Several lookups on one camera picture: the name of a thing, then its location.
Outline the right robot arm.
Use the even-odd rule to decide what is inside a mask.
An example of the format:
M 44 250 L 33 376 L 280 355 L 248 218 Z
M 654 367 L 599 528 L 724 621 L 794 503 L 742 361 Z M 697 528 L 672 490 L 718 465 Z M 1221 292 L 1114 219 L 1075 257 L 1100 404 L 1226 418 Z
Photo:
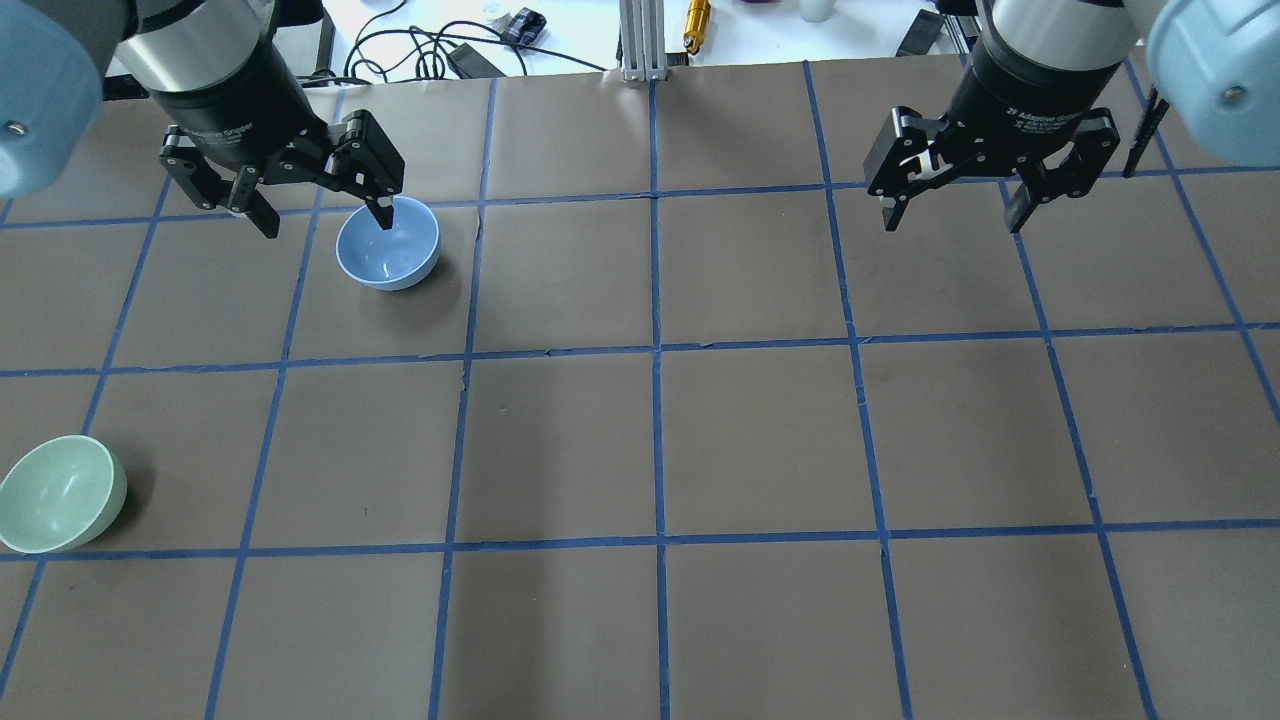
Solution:
M 1004 214 L 1018 233 L 1034 210 L 1088 195 L 1121 136 L 1100 95 L 1134 47 L 1151 81 L 1126 170 L 1167 111 L 1210 155 L 1277 164 L 1275 1 L 956 1 L 980 31 L 946 111 L 896 106 L 864 161 L 867 192 L 896 231 L 908 205 L 961 178 L 1020 181 Z

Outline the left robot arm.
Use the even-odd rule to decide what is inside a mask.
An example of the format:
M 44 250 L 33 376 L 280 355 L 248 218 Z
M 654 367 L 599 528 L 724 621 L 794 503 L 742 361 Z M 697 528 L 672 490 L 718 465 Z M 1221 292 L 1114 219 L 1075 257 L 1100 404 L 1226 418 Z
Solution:
M 3 197 L 58 181 L 118 60 L 170 118 L 159 161 L 193 205 L 273 238 L 280 218 L 262 188 L 315 184 L 390 229 L 404 159 L 369 111 L 323 120 L 274 42 L 324 17 L 320 1 L 3 3 Z

